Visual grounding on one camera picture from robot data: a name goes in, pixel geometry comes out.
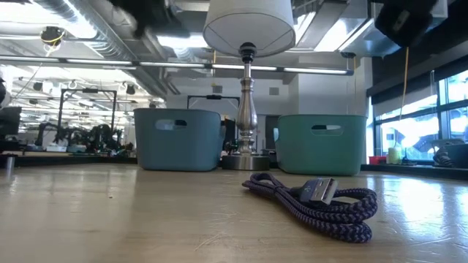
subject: blue storage bin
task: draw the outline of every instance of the blue storage bin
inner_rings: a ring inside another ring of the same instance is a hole
[[[287,115],[275,129],[278,165],[304,175],[356,175],[361,170],[366,117]]]
[[[138,164],[143,169],[210,171],[217,167],[225,130],[205,110],[136,109]]]

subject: wooden table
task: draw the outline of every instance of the wooden table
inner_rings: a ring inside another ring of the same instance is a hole
[[[135,165],[0,175],[0,262],[468,262],[467,183],[366,172],[379,212],[368,244],[332,240],[244,191],[248,172],[147,172]],[[273,171],[288,186],[308,176]]]

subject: usb connector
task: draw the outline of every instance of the usb connector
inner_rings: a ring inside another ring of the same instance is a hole
[[[321,202],[329,205],[337,187],[338,181],[332,178],[309,180],[300,188],[292,188],[291,194],[299,197],[301,202]]]

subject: white lamp shade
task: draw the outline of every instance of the white lamp shade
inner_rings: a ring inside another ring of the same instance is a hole
[[[295,45],[292,13],[290,0],[211,0],[203,37],[224,54],[251,42],[256,57],[272,56]]]

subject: braided cable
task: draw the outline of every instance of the braided cable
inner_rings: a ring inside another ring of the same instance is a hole
[[[324,206],[299,202],[288,187],[266,173],[253,174],[242,186],[253,193],[279,200],[299,221],[332,238],[348,243],[367,243],[372,238],[371,228],[363,222],[377,212],[377,195],[370,189],[337,190],[334,198],[349,197],[358,201],[332,201],[330,205]]]

